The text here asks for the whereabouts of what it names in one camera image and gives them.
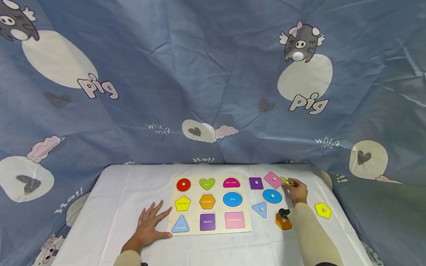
blue circle puzzle piece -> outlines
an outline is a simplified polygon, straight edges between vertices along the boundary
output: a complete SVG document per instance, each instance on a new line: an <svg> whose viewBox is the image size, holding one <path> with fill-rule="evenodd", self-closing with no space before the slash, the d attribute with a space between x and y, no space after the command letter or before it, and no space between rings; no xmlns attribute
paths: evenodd
<svg viewBox="0 0 426 266"><path fill-rule="evenodd" d="M277 204L282 201L281 194L275 189L266 189L263 192L263 198L265 199L265 201L273 204Z"/></svg>
<svg viewBox="0 0 426 266"><path fill-rule="evenodd" d="M242 203L242 196L237 192L228 192L223 195L223 203L229 207L237 207Z"/></svg>

left hand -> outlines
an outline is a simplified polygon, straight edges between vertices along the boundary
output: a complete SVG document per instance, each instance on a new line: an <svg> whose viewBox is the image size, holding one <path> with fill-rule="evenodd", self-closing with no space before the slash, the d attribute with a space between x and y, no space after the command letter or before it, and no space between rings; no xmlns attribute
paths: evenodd
<svg viewBox="0 0 426 266"><path fill-rule="evenodd" d="M161 221L164 217L166 217L172 207L168 210L157 215L160 208L163 206L163 200L155 207L155 202L151 204L149 209L143 209L141 215L138 220L138 227L136 228L135 233L129 239L129 241L123 246L121 252L126 250L135 250L136 252L140 252L140 250L157 239L166 239L171 238L172 233L169 232L159 232L155 229L155 226L159 221Z"/></svg>

cartoon pig print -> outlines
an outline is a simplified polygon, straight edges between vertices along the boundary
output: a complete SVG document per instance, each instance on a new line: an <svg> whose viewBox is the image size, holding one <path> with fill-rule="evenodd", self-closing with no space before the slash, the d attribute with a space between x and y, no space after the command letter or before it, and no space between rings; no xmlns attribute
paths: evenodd
<svg viewBox="0 0 426 266"><path fill-rule="evenodd" d="M285 45L284 59L309 62L315 54L317 46L322 45L325 37L320 30L308 24L298 22L296 27L288 31L288 36L281 32L279 43Z"/></svg>
<svg viewBox="0 0 426 266"><path fill-rule="evenodd" d="M19 5L10 0L0 0L0 35L13 42L28 40L33 37L38 41L40 36L32 21L35 21L34 12L25 7L21 11Z"/></svg>
<svg viewBox="0 0 426 266"><path fill-rule="evenodd" d="M64 241L65 239L62 236L52 235L41 247L41 252L32 266L50 266Z"/></svg>

black knob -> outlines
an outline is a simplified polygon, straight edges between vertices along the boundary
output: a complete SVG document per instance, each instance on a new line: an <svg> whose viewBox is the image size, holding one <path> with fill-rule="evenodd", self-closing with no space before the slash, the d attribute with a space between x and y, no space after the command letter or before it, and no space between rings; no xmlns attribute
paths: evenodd
<svg viewBox="0 0 426 266"><path fill-rule="evenodd" d="M287 215L290 214L290 210L288 209L279 209L278 211L279 215L285 219L287 219Z"/></svg>

blue triangle piece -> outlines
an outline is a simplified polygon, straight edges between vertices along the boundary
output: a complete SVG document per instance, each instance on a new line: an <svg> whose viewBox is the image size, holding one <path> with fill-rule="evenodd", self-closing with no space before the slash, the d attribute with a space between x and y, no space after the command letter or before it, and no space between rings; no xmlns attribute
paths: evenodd
<svg viewBox="0 0 426 266"><path fill-rule="evenodd" d="M189 226L185 220L184 215L181 214L181 216L179 216L179 219L177 220L177 222L172 228L172 233L183 233L188 231L189 231Z"/></svg>
<svg viewBox="0 0 426 266"><path fill-rule="evenodd" d="M259 204L252 206L253 210L255 210L260 216L266 218L266 202L261 202Z"/></svg>

